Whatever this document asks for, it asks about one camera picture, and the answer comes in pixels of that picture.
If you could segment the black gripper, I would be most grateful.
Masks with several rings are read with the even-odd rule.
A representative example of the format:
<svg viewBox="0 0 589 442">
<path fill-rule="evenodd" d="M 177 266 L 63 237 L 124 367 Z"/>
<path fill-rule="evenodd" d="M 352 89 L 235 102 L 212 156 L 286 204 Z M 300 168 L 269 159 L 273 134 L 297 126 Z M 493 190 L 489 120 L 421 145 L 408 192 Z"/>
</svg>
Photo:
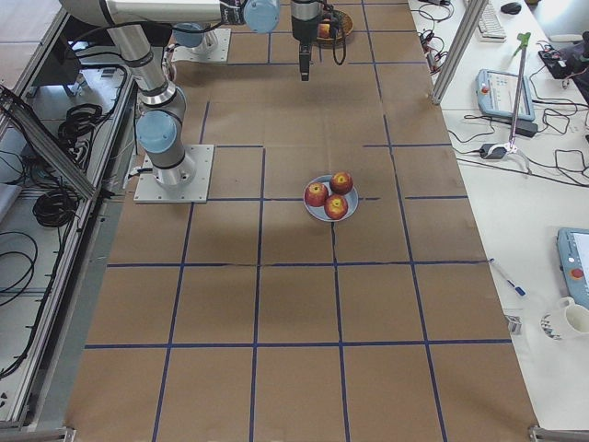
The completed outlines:
<svg viewBox="0 0 589 442">
<path fill-rule="evenodd" d="M 309 80 L 312 45 L 318 35 L 321 4 L 318 1 L 291 1 L 293 37 L 299 42 L 298 63 L 302 81 Z"/>
</svg>

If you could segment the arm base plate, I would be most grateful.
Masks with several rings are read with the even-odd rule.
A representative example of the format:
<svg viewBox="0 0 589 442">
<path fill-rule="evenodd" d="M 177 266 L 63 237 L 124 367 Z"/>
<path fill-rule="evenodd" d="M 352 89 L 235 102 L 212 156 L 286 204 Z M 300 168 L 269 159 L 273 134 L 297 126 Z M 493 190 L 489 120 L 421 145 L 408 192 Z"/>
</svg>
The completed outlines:
<svg viewBox="0 0 589 442">
<path fill-rule="evenodd" d="M 200 64 L 225 64 L 231 40 L 230 29 L 214 29 L 205 33 L 174 31 L 177 46 L 172 52 L 172 62 Z"/>
<path fill-rule="evenodd" d="M 133 200 L 138 204 L 206 204 L 208 200 L 214 145 L 185 145 L 181 164 L 159 169 L 145 155 Z"/>
</svg>

